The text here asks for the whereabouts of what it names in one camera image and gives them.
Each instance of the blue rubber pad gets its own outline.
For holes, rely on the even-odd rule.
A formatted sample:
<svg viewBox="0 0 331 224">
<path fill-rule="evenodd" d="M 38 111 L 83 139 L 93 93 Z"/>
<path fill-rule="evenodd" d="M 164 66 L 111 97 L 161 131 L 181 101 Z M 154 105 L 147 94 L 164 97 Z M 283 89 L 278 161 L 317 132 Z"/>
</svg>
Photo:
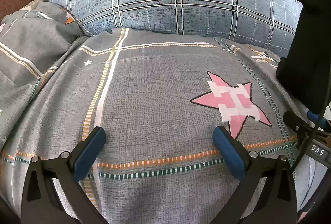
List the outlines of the blue rubber pad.
<svg viewBox="0 0 331 224">
<path fill-rule="evenodd" d="M 317 114 L 313 114 L 310 110 L 307 112 L 307 118 L 316 123 L 317 119 L 318 119 L 318 116 Z M 325 118 L 322 118 L 322 121 L 321 121 L 321 124 L 319 126 L 320 128 L 324 129 L 326 127 L 326 121 L 325 121 Z"/>
<path fill-rule="evenodd" d="M 245 163 L 218 127 L 214 130 L 213 141 L 232 176 L 242 181 L 245 178 Z"/>
<path fill-rule="evenodd" d="M 100 128 L 73 164 L 73 180 L 75 182 L 78 183 L 79 180 L 85 179 L 105 142 L 105 130 Z"/>
</svg>

